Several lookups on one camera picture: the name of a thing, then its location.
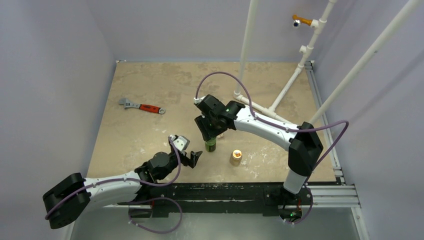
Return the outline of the white PVC pipe frame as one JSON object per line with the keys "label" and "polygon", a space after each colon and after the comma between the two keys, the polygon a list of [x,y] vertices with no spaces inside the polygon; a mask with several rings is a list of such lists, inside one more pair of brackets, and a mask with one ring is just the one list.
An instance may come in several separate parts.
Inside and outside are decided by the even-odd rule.
{"label": "white PVC pipe frame", "polygon": [[[258,60],[299,62],[297,52],[313,36],[310,28],[293,29],[293,14],[318,18],[325,0],[261,0],[249,55]],[[354,125],[406,124],[424,120],[424,6],[411,9],[390,39],[368,62],[362,56],[405,6],[404,0],[337,0],[309,59],[323,100],[338,85],[345,88],[328,106],[332,120]],[[350,71],[358,73],[348,80]]]}

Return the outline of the red handled adjustable wrench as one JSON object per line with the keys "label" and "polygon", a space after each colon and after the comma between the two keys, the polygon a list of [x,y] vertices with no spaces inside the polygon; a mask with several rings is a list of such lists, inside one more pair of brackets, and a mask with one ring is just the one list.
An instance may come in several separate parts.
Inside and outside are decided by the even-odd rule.
{"label": "red handled adjustable wrench", "polygon": [[149,104],[134,103],[126,97],[121,98],[118,101],[118,104],[122,105],[125,109],[130,109],[130,108],[139,109],[141,111],[154,113],[154,114],[163,115],[166,112],[166,110],[164,108],[154,106],[154,105],[149,105]]}

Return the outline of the amber pill bottle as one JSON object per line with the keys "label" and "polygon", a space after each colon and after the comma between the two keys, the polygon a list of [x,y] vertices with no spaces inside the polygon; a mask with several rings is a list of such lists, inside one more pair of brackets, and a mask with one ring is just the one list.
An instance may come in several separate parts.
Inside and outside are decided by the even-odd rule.
{"label": "amber pill bottle", "polygon": [[242,151],[239,149],[235,149],[230,155],[229,162],[232,166],[237,167],[240,165],[242,158]]}

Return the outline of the green pill bottle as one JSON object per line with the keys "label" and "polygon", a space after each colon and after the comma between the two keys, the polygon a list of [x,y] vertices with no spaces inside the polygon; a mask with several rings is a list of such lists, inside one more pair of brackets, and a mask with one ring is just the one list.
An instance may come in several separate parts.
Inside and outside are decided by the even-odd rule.
{"label": "green pill bottle", "polygon": [[205,150],[207,152],[214,152],[217,147],[217,139],[215,137],[204,142]]}

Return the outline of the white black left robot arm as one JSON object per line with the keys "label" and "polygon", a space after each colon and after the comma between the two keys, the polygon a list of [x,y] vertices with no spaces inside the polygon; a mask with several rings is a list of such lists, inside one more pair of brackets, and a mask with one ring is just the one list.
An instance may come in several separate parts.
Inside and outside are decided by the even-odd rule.
{"label": "white black left robot arm", "polygon": [[104,178],[83,178],[81,173],[73,173],[42,196],[45,219],[51,229],[59,229],[92,209],[133,202],[142,205],[148,201],[152,187],[172,184],[160,180],[182,166],[194,168],[201,155],[202,151],[191,151],[189,155],[181,150],[158,152],[133,171]]}

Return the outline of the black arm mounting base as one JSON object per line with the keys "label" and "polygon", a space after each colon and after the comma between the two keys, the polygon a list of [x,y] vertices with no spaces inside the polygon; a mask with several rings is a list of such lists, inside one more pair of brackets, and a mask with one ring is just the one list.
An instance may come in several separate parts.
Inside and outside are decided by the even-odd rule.
{"label": "black arm mounting base", "polygon": [[299,219],[311,206],[311,190],[302,187],[297,194],[281,182],[172,183],[144,186],[133,200],[121,202],[132,208],[146,207],[154,218],[170,213],[259,214],[263,217]]}

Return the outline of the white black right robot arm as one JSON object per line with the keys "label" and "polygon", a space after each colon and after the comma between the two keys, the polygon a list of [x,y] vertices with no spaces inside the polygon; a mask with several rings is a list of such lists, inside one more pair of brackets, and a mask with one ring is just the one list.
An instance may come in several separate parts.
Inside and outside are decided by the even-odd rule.
{"label": "white black right robot arm", "polygon": [[280,196],[288,204],[300,198],[300,190],[323,151],[311,124],[288,124],[259,113],[253,114],[245,104],[233,100],[223,104],[210,94],[194,99],[194,105],[201,112],[194,121],[205,142],[227,130],[234,130],[251,133],[287,151],[289,171]]}

